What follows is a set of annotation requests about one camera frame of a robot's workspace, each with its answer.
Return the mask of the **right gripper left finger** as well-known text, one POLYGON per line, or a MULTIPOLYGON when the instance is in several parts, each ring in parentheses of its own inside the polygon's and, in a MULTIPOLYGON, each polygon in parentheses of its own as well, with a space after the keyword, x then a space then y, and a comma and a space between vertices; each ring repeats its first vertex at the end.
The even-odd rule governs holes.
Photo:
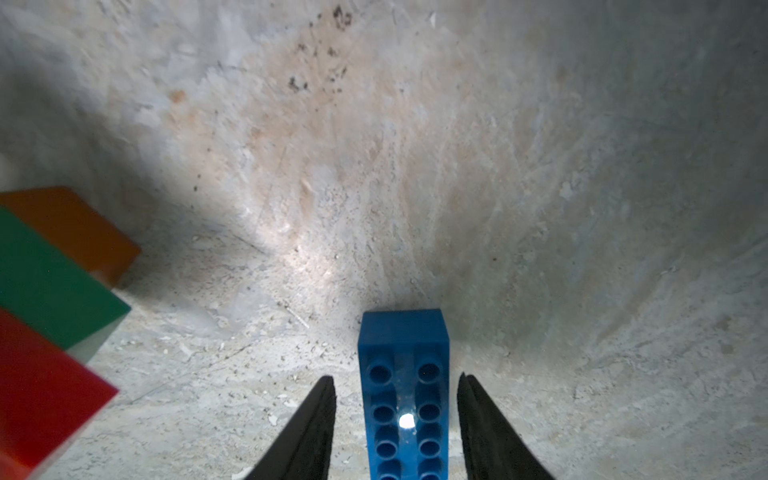
POLYGON ((326 480, 336 400, 333 377, 322 376, 246 479, 326 480))

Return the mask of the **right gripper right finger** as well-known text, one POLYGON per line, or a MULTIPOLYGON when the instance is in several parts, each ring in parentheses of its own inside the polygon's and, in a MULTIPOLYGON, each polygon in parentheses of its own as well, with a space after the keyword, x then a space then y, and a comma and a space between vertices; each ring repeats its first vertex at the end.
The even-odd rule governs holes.
POLYGON ((469 479, 554 480, 474 375, 459 377, 457 408, 469 479))

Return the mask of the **blue long brick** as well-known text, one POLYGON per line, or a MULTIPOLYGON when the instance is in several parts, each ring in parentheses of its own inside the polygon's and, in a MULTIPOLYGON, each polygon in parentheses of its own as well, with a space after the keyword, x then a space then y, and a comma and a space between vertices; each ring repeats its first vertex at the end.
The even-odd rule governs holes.
POLYGON ((450 338, 442 312, 364 313, 358 359, 370 477, 446 479, 450 338))

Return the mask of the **red lego brick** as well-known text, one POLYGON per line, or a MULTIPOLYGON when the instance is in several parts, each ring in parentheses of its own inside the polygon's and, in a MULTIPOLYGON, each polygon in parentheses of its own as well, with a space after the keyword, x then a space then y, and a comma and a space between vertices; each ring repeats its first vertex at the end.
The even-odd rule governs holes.
POLYGON ((37 479, 118 393, 1 311, 1 477, 37 479))

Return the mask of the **green lego brick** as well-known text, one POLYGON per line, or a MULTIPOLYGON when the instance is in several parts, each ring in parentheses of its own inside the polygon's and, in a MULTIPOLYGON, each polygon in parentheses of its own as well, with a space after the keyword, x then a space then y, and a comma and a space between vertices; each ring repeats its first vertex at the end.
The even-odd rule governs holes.
POLYGON ((6 208, 1 209, 1 307, 82 364, 131 311, 6 208))

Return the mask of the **orange lego brick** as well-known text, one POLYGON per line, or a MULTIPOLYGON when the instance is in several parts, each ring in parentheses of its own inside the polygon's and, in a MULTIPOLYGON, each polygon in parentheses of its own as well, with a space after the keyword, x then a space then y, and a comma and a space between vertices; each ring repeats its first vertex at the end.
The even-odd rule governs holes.
POLYGON ((118 285, 141 253, 135 242, 68 187, 3 192, 1 205, 109 288, 118 285))

